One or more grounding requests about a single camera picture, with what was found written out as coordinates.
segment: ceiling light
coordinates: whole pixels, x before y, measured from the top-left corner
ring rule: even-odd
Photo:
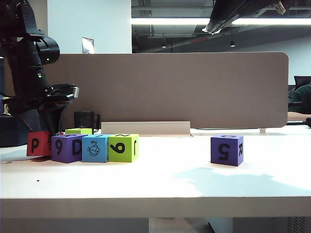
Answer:
[[[206,25],[209,18],[132,18],[132,25]]]
[[[235,25],[311,25],[311,18],[239,18]]]
[[[166,47],[167,47],[167,42],[166,42],[165,35],[163,34],[163,43],[162,43],[162,48],[166,49]]]

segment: red cube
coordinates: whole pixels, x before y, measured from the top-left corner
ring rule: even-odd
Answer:
[[[51,133],[49,131],[28,133],[27,156],[50,156],[51,152]]]

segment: black mug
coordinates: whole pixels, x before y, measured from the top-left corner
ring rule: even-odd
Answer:
[[[81,111],[73,113],[73,121],[75,128],[91,128],[94,132],[99,129],[100,115],[95,115],[93,111]]]

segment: ceiling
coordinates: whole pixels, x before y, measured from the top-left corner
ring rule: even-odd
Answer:
[[[214,3],[215,0],[132,0],[132,17],[209,18]],[[273,7],[268,7],[249,17],[283,16]],[[294,0],[286,17],[311,17],[311,0]],[[226,51],[230,50],[227,45],[232,40],[240,41],[240,46],[250,46],[311,35],[310,26],[231,26],[215,35],[203,32],[204,27],[132,25],[133,53]]]

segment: cube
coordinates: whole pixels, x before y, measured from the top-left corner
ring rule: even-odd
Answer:
[[[49,131],[29,132],[27,139],[27,156],[50,156],[51,133]]]
[[[211,163],[238,166],[243,162],[243,136],[211,137]]]
[[[75,128],[65,130],[65,134],[93,134],[91,128]]]
[[[109,162],[131,163],[139,155],[139,134],[115,134],[108,137]]]
[[[108,137],[112,134],[93,134],[82,138],[82,161],[108,161]]]
[[[86,134],[65,134],[52,137],[52,160],[72,163],[82,160],[82,137]]]

